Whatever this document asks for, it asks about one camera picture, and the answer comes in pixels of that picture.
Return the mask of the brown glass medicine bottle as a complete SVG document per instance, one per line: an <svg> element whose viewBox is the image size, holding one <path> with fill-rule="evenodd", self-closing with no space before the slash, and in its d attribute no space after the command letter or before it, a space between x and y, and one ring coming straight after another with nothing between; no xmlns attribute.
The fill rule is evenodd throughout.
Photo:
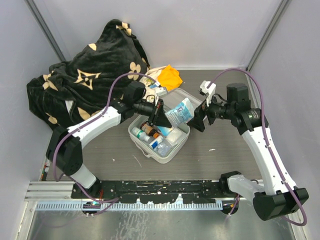
<svg viewBox="0 0 320 240"><path fill-rule="evenodd" d="M157 138L160 136L160 133L153 128L147 121L142 123L140 129L144 131L149 137Z"/></svg>

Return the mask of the light blue wipes pouch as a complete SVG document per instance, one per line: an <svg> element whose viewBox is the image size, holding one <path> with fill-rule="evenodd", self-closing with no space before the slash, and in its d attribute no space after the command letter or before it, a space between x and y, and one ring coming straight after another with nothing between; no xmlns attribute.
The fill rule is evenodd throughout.
<svg viewBox="0 0 320 240"><path fill-rule="evenodd" d="M194 107L192 102L188 97L186 97L175 108L167 111L165 116L173 128L176 128L180 124L189 122L194 117Z"/></svg>

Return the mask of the white bottle green label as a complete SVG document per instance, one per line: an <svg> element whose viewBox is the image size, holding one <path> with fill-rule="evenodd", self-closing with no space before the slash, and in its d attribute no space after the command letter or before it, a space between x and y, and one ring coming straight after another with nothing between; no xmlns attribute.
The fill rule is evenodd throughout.
<svg viewBox="0 0 320 240"><path fill-rule="evenodd" d="M151 137L138 127L133 127L131 133L141 141L148 142Z"/></svg>

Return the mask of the white gauze pad packet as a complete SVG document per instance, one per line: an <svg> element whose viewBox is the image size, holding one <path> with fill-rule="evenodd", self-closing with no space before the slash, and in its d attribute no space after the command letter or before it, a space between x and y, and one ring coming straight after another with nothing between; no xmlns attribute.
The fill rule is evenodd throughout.
<svg viewBox="0 0 320 240"><path fill-rule="evenodd" d="M180 138L183 136L183 132L178 129L174 128L167 136L166 140L171 146L175 146L179 143Z"/></svg>

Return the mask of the grey medicine kit case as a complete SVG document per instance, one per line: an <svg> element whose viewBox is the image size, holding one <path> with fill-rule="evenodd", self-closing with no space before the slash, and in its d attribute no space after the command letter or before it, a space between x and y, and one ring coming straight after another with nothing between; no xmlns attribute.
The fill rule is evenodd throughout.
<svg viewBox="0 0 320 240"><path fill-rule="evenodd" d="M161 98L164 101L164 110L166 112L176 107L185 98L190 99L194 108L198 107L198 105L200 105L201 103L199 99L197 99L196 97L194 97L193 95L189 94L188 92L186 92L181 88L176 88L174 90L171 90L170 92L168 92L167 95L164 95ZM173 129L180 129L183 132L183 136L179 139L178 144L175 146L172 146L170 152L167 154L166 157L161 157L155 152L155 149L151 149L149 147L149 143L151 143L155 138L150 136L150 140L148 142L145 142L143 140L138 139L131 133L131 130L133 129L133 127L137 127L140 129L141 124L145 123L147 120L148 118L143 115L137 117L128 127L129 136L131 140L135 143L137 148L139 148L147 158L153 158L160 164L166 164L175 157L175 155L181 150L181 148L187 142L191 132L191 128L186 123L182 123L176 128L154 126L153 128L155 128L159 132L160 136L163 137L162 143L166 143L167 145L170 145L170 144L167 142L166 136Z"/></svg>

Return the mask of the small bag with teal header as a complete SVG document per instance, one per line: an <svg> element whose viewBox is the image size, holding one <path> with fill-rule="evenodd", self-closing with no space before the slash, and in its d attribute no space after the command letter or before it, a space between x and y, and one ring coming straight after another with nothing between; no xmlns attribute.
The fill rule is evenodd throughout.
<svg viewBox="0 0 320 240"><path fill-rule="evenodd" d="M162 158L166 157L171 151L172 146L164 142L160 143L154 150Z"/></svg>

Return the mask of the bagged white blue bandage roll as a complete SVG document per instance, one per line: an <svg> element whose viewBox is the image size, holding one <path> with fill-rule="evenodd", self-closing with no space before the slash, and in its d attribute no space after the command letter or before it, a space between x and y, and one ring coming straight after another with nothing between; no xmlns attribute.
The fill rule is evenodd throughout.
<svg viewBox="0 0 320 240"><path fill-rule="evenodd" d="M154 150L160 143L162 143L164 138L160 135L157 138L155 138L152 142L149 143L149 147Z"/></svg>

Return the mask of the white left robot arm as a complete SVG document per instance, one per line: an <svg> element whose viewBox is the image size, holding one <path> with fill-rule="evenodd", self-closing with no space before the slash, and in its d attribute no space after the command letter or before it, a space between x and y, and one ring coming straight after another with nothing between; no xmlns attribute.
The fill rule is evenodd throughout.
<svg viewBox="0 0 320 240"><path fill-rule="evenodd" d="M144 99L145 85L137 81L131 82L121 99L111 100L108 107L94 116L69 128L56 127L46 151L47 159L55 163L66 176L78 182L88 198L97 197L100 193L99 181L83 163L83 148L95 137L134 114L147 116L151 125L171 127L161 98L167 93L165 87L158 86L155 88L154 101L148 102Z"/></svg>

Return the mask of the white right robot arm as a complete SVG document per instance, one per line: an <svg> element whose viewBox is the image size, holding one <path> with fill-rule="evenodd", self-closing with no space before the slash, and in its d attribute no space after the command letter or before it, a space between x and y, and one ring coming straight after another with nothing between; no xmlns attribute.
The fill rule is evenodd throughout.
<svg viewBox="0 0 320 240"><path fill-rule="evenodd" d="M268 221L300 210L309 198L305 188L297 187L290 177L272 140L268 122L260 108L253 108L249 89L243 83L226 87L227 98L218 101L216 85L203 81L199 92L205 100L194 110L190 127L205 130L204 119L212 125L216 119L229 120L249 146L260 171L263 184L247 179L238 171L221 174L219 191L225 197L239 194L252 202L258 217Z"/></svg>

